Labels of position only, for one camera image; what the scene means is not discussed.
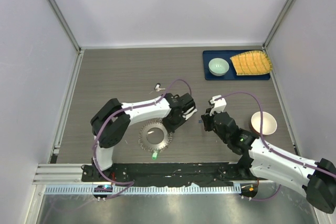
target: circular saw blade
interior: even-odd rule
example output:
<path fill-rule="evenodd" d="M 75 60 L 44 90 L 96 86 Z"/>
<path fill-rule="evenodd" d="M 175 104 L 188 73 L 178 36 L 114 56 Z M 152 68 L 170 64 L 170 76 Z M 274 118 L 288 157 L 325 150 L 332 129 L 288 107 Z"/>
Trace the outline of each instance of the circular saw blade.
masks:
<path fill-rule="evenodd" d="M 163 140 L 157 144 L 152 144 L 147 139 L 148 131 L 152 128 L 159 128 L 163 132 Z M 173 133 L 168 133 L 167 129 L 162 123 L 161 119 L 154 119 L 151 121 L 148 121 L 145 125 L 142 126 L 139 133 L 139 144 L 141 148 L 143 148 L 145 151 L 149 152 L 162 152 L 165 150 L 168 145 L 173 140 Z"/>

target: white wall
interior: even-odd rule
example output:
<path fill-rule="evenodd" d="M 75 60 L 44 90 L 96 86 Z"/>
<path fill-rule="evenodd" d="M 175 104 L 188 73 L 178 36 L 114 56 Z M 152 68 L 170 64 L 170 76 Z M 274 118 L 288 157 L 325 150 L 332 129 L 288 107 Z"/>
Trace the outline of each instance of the white wall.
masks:
<path fill-rule="evenodd" d="M 46 0 L 0 9 L 0 216 L 14 224 L 50 154 L 76 53 Z"/>
<path fill-rule="evenodd" d="M 269 47 L 301 154 L 334 164 L 335 46 L 336 0 L 296 0 Z"/>
<path fill-rule="evenodd" d="M 285 0 L 56 0 L 81 46 L 265 41 Z"/>

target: gray wood grain tabletop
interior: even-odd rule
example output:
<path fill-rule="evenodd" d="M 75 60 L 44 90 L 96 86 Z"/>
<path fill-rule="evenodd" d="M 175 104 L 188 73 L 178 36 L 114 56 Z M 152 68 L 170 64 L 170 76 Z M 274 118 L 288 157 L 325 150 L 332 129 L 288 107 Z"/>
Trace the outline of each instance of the gray wood grain tabletop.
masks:
<path fill-rule="evenodd" d="M 272 80 L 269 81 L 206 81 L 202 52 L 214 50 L 193 48 L 137 48 L 85 50 L 73 95 L 58 163 L 90 163 L 93 135 L 91 118 L 111 98 L 120 102 L 139 102 L 158 97 L 153 91 L 156 83 L 167 87 L 174 79 L 185 79 L 192 87 L 198 112 L 174 133 L 173 141 L 153 161 L 151 153 L 138 144 L 141 126 L 128 128 L 121 142 L 114 148 L 117 163 L 150 162 L 235 162 L 234 154 L 213 132 L 205 132 L 199 123 L 209 107 L 208 100 L 218 94 L 248 91 L 259 97 L 265 111 L 272 114 L 278 129 L 266 140 L 294 153 L 285 119 Z M 184 83 L 177 83 L 173 94 L 188 92 Z M 251 116 L 258 111 L 253 98 L 241 94 L 227 98 L 226 111 L 238 126 L 249 129 Z"/>

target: white bowl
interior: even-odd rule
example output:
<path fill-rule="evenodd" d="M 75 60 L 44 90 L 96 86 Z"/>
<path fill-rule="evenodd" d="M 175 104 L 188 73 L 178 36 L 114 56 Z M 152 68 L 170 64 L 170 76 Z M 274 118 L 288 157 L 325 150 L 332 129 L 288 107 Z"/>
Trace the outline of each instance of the white bowl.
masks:
<path fill-rule="evenodd" d="M 260 133 L 260 120 L 261 120 L 260 116 L 261 114 L 259 111 L 259 112 L 254 113 L 251 118 L 252 128 L 258 133 Z M 275 118 L 270 113 L 267 113 L 267 112 L 263 112 L 263 116 L 264 116 L 264 119 L 262 123 L 263 124 L 262 134 L 271 135 L 277 130 L 277 127 L 278 127 L 277 120 L 275 120 Z"/>
<path fill-rule="evenodd" d="M 229 71 L 229 63 L 221 58 L 212 59 L 209 62 L 209 70 L 214 76 L 223 76 Z"/>

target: blue object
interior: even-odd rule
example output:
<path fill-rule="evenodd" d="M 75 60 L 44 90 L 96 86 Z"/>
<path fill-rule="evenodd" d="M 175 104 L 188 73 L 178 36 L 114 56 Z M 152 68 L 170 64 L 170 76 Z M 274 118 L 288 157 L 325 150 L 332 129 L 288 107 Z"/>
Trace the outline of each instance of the blue object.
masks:
<path fill-rule="evenodd" d="M 262 74 L 261 76 L 238 76 L 230 58 L 234 55 L 241 54 L 242 52 L 248 52 L 251 50 L 220 50 L 220 51 L 203 51 L 203 68 L 204 76 L 207 81 L 257 81 L 257 80 L 269 80 L 270 74 Z M 222 58 L 229 63 L 229 71 L 223 76 L 214 76 L 210 73 L 209 62 L 214 58 Z"/>

